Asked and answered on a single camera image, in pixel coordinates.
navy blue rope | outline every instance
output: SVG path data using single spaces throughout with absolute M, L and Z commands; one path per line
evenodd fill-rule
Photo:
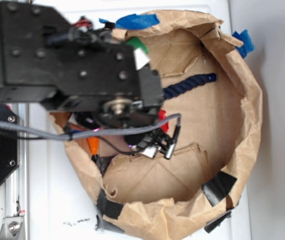
M 178 97 L 180 94 L 184 94 L 185 92 L 192 90 L 198 86 L 205 85 L 206 83 L 212 83 L 216 81 L 216 74 L 198 74 L 194 76 L 188 77 L 186 80 L 183 80 L 179 83 L 170 85 L 163 89 L 164 91 L 164 99 L 172 99 L 174 97 Z

orange object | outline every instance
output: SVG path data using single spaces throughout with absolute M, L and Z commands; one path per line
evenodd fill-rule
M 92 136 L 92 137 L 88 137 L 87 141 L 88 141 L 89 148 L 90 148 L 92 155 L 97 155 L 98 148 L 99 148 L 99 138 Z

blue painter's tape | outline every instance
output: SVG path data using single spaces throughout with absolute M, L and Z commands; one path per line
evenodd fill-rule
M 109 21 L 106 19 L 99 18 L 99 22 L 105 24 L 108 23 Z M 141 30 L 141 29 L 147 29 L 159 23 L 160 21 L 156 14 L 144 14 L 144 15 L 131 14 L 119 18 L 116 21 L 115 27 L 118 29 Z
M 251 37 L 249 36 L 247 29 L 244 30 L 241 34 L 235 31 L 232 36 L 243 41 L 243 45 L 241 47 L 236 47 L 243 59 L 247 56 L 248 53 L 255 50 L 255 46 L 252 42 Z

black tape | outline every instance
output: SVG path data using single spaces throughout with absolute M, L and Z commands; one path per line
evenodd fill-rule
M 125 233 L 124 230 L 120 229 L 116 225 L 104 220 L 103 216 L 100 213 L 97 215 L 97 224 L 95 227 L 96 231 L 98 231 L 98 229 L 104 229 L 104 230 L 112 231 L 112 232 L 119 233 L 119 234 Z
M 123 207 L 123 204 L 109 201 L 106 197 L 105 191 L 103 189 L 100 190 L 100 194 L 97 200 L 97 208 L 102 216 L 106 215 L 111 219 L 118 219 L 123 210 Z
M 211 233 L 215 228 L 217 228 L 218 226 L 220 226 L 220 224 L 227 218 L 230 218 L 232 216 L 232 212 L 229 211 L 227 213 L 225 213 L 223 216 L 219 217 L 218 219 L 214 220 L 213 222 L 209 223 L 207 226 L 205 226 L 203 229 L 207 232 L 207 233 Z
M 232 190 L 237 178 L 220 171 L 211 180 L 201 186 L 211 206 L 214 207 L 221 202 Z

brown paper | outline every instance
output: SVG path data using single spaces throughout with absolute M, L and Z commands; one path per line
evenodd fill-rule
M 235 50 L 242 42 L 219 29 L 221 20 L 193 11 L 149 13 L 156 13 L 160 24 L 144 30 L 116 29 L 113 35 L 125 40 L 139 37 L 164 88 L 196 74 L 217 75 L 216 82 L 165 101 L 167 115 L 182 114 L 171 160 L 161 155 L 155 159 L 118 155 L 102 178 L 86 146 L 74 141 L 65 146 L 94 203 L 104 188 L 110 200 L 124 204 L 118 219 L 104 216 L 105 220 L 145 240 L 181 240 L 237 206 L 259 150 L 262 91 Z M 170 121 L 169 135 L 175 124 Z M 201 185 L 219 171 L 237 181 L 230 194 L 212 207 Z

